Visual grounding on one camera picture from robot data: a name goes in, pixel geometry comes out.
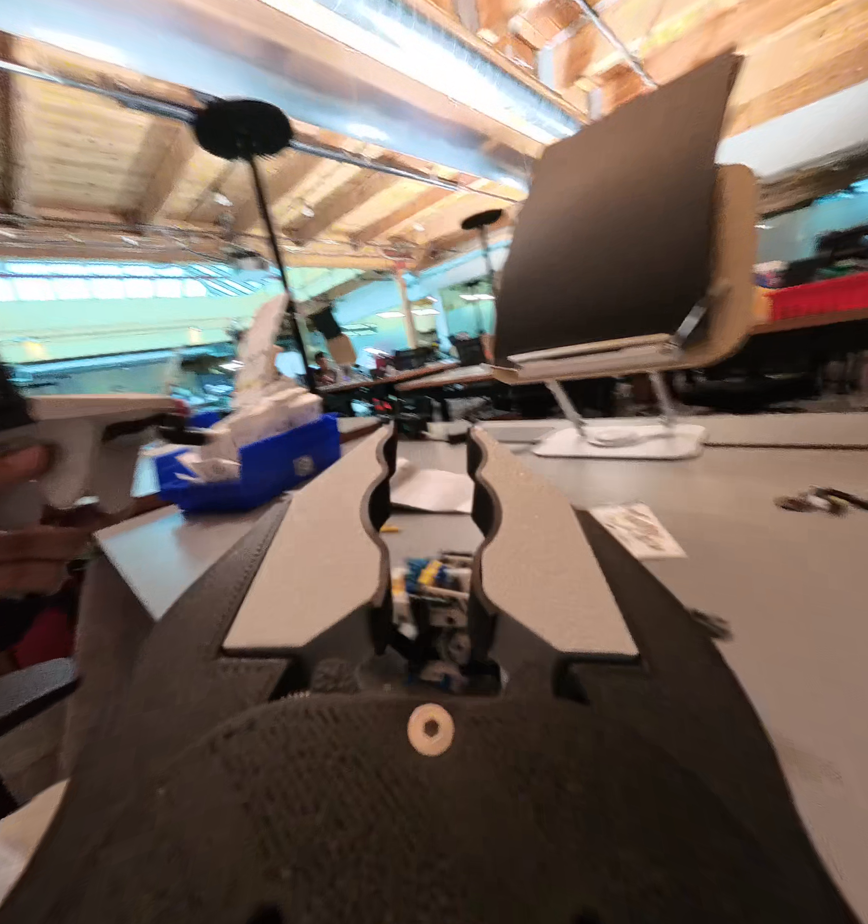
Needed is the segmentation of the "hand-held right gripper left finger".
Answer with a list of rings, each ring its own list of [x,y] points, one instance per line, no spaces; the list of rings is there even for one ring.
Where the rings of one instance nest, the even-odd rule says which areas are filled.
[[[398,434],[378,427],[296,491],[223,641],[226,653],[370,657],[392,634],[389,549]]]

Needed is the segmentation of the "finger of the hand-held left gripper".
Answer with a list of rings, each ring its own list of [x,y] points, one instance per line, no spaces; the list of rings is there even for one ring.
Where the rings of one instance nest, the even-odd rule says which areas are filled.
[[[134,435],[183,423],[183,402],[158,395],[74,395],[31,398],[34,435],[85,425],[94,435]]]

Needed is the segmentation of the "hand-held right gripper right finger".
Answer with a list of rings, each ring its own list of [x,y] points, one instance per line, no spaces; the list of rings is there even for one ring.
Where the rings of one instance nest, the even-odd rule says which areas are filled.
[[[634,661],[637,644],[566,494],[482,427],[468,437],[477,593],[558,654]]]

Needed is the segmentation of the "zebra striped lego helicopter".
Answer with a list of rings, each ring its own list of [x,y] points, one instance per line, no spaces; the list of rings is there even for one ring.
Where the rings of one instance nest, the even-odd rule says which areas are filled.
[[[408,558],[391,572],[389,645],[411,677],[451,693],[463,692],[471,676],[473,562],[468,552],[441,551]]]

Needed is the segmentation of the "small black white lego assembly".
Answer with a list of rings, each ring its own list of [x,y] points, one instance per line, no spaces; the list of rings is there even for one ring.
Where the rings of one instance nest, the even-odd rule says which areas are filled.
[[[853,492],[814,486],[795,495],[777,497],[774,504],[780,510],[797,513],[832,516],[844,516],[852,510],[868,513],[868,491]]]

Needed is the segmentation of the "person's left hand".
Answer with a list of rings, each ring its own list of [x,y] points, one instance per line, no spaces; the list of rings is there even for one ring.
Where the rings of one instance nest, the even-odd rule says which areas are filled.
[[[0,496],[39,479],[52,463],[47,445],[0,455]],[[0,597],[50,595],[67,576],[68,564],[85,553],[91,526],[44,525],[0,530]]]

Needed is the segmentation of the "zebra striped sticker sheet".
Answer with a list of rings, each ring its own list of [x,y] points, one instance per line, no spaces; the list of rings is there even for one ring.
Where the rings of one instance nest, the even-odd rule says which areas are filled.
[[[686,558],[682,546],[645,503],[602,504],[588,512],[639,561]]]

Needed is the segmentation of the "blue plastic bin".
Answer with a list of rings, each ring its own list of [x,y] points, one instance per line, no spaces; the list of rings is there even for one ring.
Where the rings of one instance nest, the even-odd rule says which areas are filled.
[[[184,514],[233,514],[254,510],[322,474],[340,458],[337,415],[241,449],[240,476],[202,482],[179,460],[174,449],[154,457],[158,492]]]

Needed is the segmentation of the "white printed paper sheet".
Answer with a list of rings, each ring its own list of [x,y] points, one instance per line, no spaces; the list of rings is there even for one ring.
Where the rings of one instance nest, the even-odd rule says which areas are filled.
[[[471,514],[474,482],[468,475],[423,468],[399,456],[389,480],[391,504],[430,514]]]

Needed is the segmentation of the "black office chair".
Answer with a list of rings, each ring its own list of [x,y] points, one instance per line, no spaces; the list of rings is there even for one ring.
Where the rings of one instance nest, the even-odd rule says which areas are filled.
[[[80,682],[71,658],[35,664],[0,677],[0,738],[66,699]],[[0,777],[0,820],[19,804]]]

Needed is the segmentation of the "black round-top pole stand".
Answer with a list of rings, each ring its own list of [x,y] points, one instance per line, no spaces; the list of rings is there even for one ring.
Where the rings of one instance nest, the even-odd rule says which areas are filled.
[[[467,302],[467,304],[472,306],[476,336],[479,338],[482,338],[485,334],[488,334],[482,304],[489,299],[492,301],[494,300],[497,286],[496,271],[490,251],[489,230],[493,225],[500,224],[504,220],[504,217],[505,213],[503,210],[489,209],[468,216],[463,220],[461,224],[461,229],[463,231],[474,232],[475,237],[477,237],[480,256],[485,267],[485,281],[487,283],[487,291],[472,294],[467,292],[463,295],[463,299]]]
[[[260,162],[289,148],[293,130],[288,117],[272,103],[249,99],[218,99],[207,103],[193,121],[194,135],[199,146],[210,155],[224,161],[241,161],[251,174],[255,215],[266,228],[269,250],[274,259],[282,286],[281,308],[271,334],[271,344],[289,329],[303,364],[306,388],[315,394],[317,386],[308,364],[298,321],[297,305],[289,283],[287,268],[279,246],[278,233],[266,197],[266,181]]]

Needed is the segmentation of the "dark display screen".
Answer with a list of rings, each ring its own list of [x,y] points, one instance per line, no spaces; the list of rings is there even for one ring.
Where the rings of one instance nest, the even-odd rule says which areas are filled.
[[[496,299],[495,360],[675,334],[712,276],[724,52],[548,147]]]

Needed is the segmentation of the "red bin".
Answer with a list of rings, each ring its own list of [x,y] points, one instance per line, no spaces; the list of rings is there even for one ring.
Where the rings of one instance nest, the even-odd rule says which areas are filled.
[[[773,290],[767,324],[793,330],[868,320],[868,271]]]

